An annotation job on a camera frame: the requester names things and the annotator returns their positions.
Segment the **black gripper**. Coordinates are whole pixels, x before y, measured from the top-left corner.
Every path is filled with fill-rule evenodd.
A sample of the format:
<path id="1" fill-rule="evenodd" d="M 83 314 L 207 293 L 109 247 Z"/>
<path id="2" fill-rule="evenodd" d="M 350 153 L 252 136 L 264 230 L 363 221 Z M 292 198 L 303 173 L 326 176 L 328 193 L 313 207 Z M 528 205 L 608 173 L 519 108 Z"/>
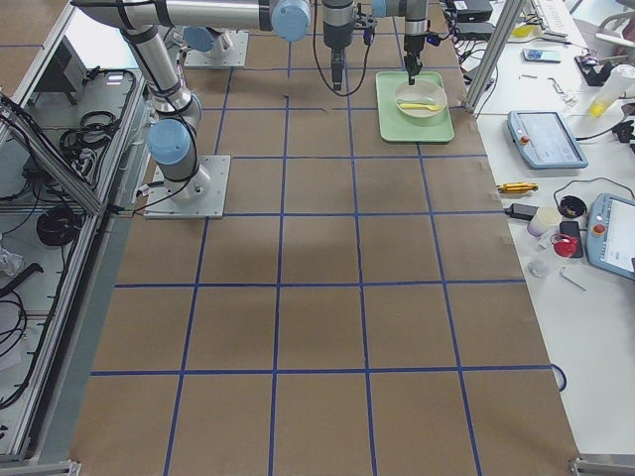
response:
<path id="1" fill-rule="evenodd" d="M 330 71 L 331 81 L 333 83 L 334 90 L 340 90 L 342 88 L 344 68 L 344 49 L 331 48 L 330 49 Z"/>
<path id="2" fill-rule="evenodd" d="M 404 63 L 408 69 L 408 84 L 414 85 L 418 73 L 411 69 L 421 69 L 423 63 L 421 61 L 421 52 L 423 50 L 423 36 L 409 35 L 404 36 Z"/>

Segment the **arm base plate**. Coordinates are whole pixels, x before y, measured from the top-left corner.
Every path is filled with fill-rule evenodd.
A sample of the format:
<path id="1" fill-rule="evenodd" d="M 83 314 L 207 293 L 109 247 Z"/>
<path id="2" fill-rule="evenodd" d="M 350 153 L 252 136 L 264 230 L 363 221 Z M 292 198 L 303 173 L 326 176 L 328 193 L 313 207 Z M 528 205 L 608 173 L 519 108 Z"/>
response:
<path id="1" fill-rule="evenodd" d="M 148 203 L 142 210 L 147 219 L 221 218 L 224 212 L 230 169 L 229 156 L 202 155 L 198 157 L 198 171 L 180 192 L 184 182 L 165 179 L 156 166 L 153 180 L 162 181 L 153 187 Z"/>
<path id="2" fill-rule="evenodd" d="M 216 35 L 205 29 L 186 29 L 185 68 L 243 67 L 248 38 L 246 31 L 226 30 Z"/>

